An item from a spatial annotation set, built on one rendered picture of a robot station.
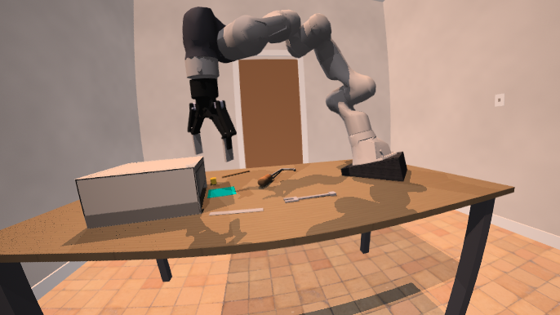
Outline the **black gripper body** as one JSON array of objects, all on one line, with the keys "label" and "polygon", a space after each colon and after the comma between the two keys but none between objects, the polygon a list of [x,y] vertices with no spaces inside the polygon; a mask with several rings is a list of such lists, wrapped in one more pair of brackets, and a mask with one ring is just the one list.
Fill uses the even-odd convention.
[{"label": "black gripper body", "polygon": [[[214,102],[219,96],[218,83],[215,78],[196,78],[189,80],[191,98],[196,99],[195,107],[206,105],[211,114],[216,113]],[[207,114],[201,109],[200,116],[208,118]]]}]

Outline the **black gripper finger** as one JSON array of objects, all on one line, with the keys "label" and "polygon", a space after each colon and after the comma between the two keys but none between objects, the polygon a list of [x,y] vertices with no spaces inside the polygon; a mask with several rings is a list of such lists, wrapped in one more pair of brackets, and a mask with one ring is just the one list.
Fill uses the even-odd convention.
[{"label": "black gripper finger", "polygon": [[[188,132],[191,133],[193,139],[193,148],[195,155],[203,153],[202,151],[202,141],[201,136],[198,133],[201,133],[202,123],[204,118],[202,118],[199,114],[201,112],[202,107],[197,106],[195,107],[195,103],[189,103],[189,122],[188,122]],[[192,128],[191,128],[192,127]]]},{"label": "black gripper finger", "polygon": [[236,135],[237,132],[226,109],[225,101],[217,100],[216,104],[214,102],[214,108],[216,109],[216,114],[211,114],[206,105],[202,106],[202,110],[207,114],[209,119],[213,121],[216,128],[222,135],[221,139],[224,150],[224,161],[229,162],[233,160],[232,136]]}]

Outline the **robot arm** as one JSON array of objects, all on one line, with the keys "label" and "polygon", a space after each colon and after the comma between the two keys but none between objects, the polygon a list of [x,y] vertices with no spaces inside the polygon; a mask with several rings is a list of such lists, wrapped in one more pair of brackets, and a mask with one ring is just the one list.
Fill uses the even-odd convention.
[{"label": "robot arm", "polygon": [[316,48],[315,55],[327,78],[344,84],[327,95],[326,104],[344,120],[353,165],[377,162],[397,154],[390,150],[389,144],[376,137],[369,117],[353,108],[376,93],[376,84],[372,78],[349,67],[331,38],[331,23],[323,14],[316,13],[301,25],[297,12],[273,11],[262,19],[240,16],[226,26],[211,8],[194,7],[184,14],[182,30],[184,62],[190,79],[217,79],[220,76],[218,61],[227,64],[258,55],[268,42],[286,41],[288,52],[295,58]]}]

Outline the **teal square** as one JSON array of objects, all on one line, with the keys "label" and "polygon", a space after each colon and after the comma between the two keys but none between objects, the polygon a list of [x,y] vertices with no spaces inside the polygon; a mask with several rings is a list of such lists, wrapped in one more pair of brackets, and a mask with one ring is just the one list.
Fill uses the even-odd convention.
[{"label": "teal square", "polygon": [[236,191],[235,191],[234,187],[228,187],[228,188],[222,188],[222,189],[210,189],[208,191],[207,198],[221,197],[221,196],[227,196],[227,195],[233,195],[233,194],[236,194]]}]

